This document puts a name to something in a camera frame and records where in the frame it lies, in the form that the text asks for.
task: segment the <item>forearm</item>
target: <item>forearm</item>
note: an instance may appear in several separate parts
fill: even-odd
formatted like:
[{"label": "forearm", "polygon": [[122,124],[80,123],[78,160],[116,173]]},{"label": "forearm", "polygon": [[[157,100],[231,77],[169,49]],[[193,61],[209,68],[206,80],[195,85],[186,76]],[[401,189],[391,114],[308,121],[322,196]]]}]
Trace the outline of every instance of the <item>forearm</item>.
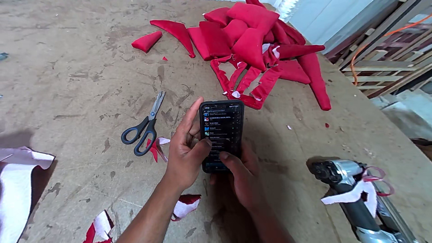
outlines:
[{"label": "forearm", "polygon": [[269,206],[250,212],[263,243],[295,243]]},{"label": "forearm", "polygon": [[162,242],[174,206],[182,191],[164,176],[117,243]]}]

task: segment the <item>workbench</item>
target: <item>workbench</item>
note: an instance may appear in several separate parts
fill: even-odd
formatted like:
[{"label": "workbench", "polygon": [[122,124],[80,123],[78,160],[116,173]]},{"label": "workbench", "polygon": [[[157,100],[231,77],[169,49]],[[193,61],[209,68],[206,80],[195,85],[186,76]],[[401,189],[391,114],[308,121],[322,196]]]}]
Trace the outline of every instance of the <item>workbench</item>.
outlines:
[{"label": "workbench", "polygon": [[[170,138],[197,98],[226,99],[210,68],[170,34],[152,50],[135,39],[159,30],[152,19],[197,26],[202,13],[232,2],[205,0],[49,0],[0,2],[2,147],[56,155],[52,175],[20,243],[82,242],[104,209],[115,239],[162,178],[166,163],[133,154],[121,133],[148,115],[160,90],[159,136]],[[308,171],[315,156],[378,166],[396,193],[391,201],[421,242],[432,242],[432,165],[385,115],[320,55],[332,109],[320,110],[308,85],[278,80],[261,110],[245,109],[244,137],[259,156],[268,200],[297,242],[357,242],[339,205]],[[171,222],[165,242],[257,242],[250,219],[201,171],[185,194],[198,209]]]}]

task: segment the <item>black smartphone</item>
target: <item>black smartphone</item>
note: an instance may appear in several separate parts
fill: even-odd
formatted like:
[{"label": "black smartphone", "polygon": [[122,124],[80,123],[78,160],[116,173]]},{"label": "black smartphone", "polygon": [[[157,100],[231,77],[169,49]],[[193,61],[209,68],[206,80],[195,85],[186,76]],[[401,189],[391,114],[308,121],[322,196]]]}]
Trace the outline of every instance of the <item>black smartphone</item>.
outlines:
[{"label": "black smartphone", "polygon": [[212,150],[203,161],[205,173],[229,172],[219,152],[241,156],[241,133],[245,105],[241,100],[206,101],[200,106],[201,138],[212,141]]}]

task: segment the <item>orange extension cord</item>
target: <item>orange extension cord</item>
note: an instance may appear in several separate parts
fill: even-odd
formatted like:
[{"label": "orange extension cord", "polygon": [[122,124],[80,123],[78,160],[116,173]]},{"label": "orange extension cord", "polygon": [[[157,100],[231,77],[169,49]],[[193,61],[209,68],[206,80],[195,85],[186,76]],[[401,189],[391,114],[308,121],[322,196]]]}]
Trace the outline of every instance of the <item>orange extension cord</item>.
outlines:
[{"label": "orange extension cord", "polygon": [[[425,18],[423,18],[423,19],[421,19],[421,20],[419,20],[419,21],[417,21],[417,22],[415,22],[415,23],[412,23],[412,24],[410,24],[410,25],[407,25],[407,26],[405,26],[405,27],[402,27],[402,28],[400,28],[400,29],[397,29],[397,30],[394,30],[394,31],[390,31],[389,33],[387,33],[387,34],[385,34],[385,35],[383,35],[382,37],[385,37],[385,36],[389,36],[389,35],[392,35],[392,34],[394,34],[394,33],[396,33],[396,32],[399,32],[399,31],[401,31],[401,30],[403,30],[403,29],[407,29],[407,28],[410,28],[410,27],[413,27],[413,26],[415,26],[415,25],[418,25],[418,24],[420,24],[421,22],[423,22],[423,21],[425,21],[426,19],[428,19],[428,18],[430,18],[430,17],[432,17],[432,13],[431,14],[429,14],[427,17],[425,17]],[[357,57],[357,55],[367,46],[368,44],[366,44],[366,45],[364,45],[363,47],[361,47],[360,49],[358,49],[357,51],[356,51],[356,54],[353,56],[353,58],[351,59],[351,64],[350,64],[350,67],[351,67],[351,72],[353,73],[353,76],[354,76],[354,85],[355,86],[357,86],[357,84],[359,83],[359,81],[358,81],[358,78],[357,78],[357,73],[356,73],[356,71],[355,71],[355,69],[354,69],[354,61],[355,61],[355,59],[356,59],[356,57]]]}]

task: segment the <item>hand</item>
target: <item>hand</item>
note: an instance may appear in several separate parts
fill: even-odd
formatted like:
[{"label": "hand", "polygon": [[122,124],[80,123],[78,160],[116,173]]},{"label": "hand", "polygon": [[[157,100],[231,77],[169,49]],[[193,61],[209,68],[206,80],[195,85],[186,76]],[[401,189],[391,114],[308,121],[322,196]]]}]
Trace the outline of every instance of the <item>hand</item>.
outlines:
[{"label": "hand", "polygon": [[233,190],[240,203],[250,213],[266,209],[268,204],[258,178],[258,158],[251,147],[244,141],[241,143],[241,160],[227,152],[220,152],[219,157],[234,176]]},{"label": "hand", "polygon": [[203,139],[192,147],[192,140],[198,138],[200,132],[200,123],[194,122],[194,118],[203,101],[203,97],[198,97],[188,109],[169,145],[168,165],[164,179],[173,182],[173,185],[178,186],[182,191],[195,182],[201,163],[212,148],[209,139]]}]

